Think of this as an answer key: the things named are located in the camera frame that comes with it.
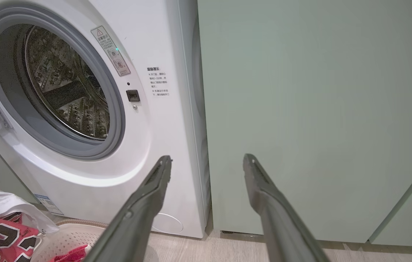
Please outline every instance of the washing machine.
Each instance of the washing machine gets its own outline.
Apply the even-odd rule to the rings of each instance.
[[[109,223],[170,155],[152,230],[201,238],[207,152],[195,0],[0,0],[0,155],[50,212]]]

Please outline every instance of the washing machine opening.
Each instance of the washing machine opening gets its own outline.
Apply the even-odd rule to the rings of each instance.
[[[34,5],[0,10],[0,101],[36,140],[79,159],[112,153],[125,128],[119,90],[99,53]]]

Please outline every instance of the gray rubber gasket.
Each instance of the gray rubber gasket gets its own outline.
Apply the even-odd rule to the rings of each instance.
[[[123,138],[125,111],[115,80],[99,53],[76,28],[42,7],[26,3],[0,6],[0,36],[8,28],[19,24],[37,25],[49,30],[65,40],[84,59],[104,91],[109,109],[110,129],[104,141],[76,137],[70,130],[59,128],[59,123],[55,119],[42,117],[29,99],[23,96],[24,92],[21,94],[18,91],[23,89],[22,85],[19,88],[16,84],[7,87],[7,90],[16,92],[9,91],[6,94],[0,82],[0,101],[6,110],[37,141],[60,154],[92,160],[112,153]],[[10,69],[13,71],[10,73],[11,77],[17,78],[18,74],[12,70],[13,68]]]

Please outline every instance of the laundry basket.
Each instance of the laundry basket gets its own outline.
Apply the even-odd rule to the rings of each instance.
[[[38,236],[31,262],[49,262],[56,255],[64,255],[76,247],[93,246],[107,227],[104,223],[79,219],[65,219],[57,225],[58,232]]]

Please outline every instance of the floor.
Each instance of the floor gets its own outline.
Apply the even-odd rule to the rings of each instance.
[[[44,211],[54,222],[63,217]],[[319,242],[332,262],[412,262],[412,247]],[[267,262],[266,244],[260,235],[224,234],[213,229],[199,240],[151,233],[145,262]]]

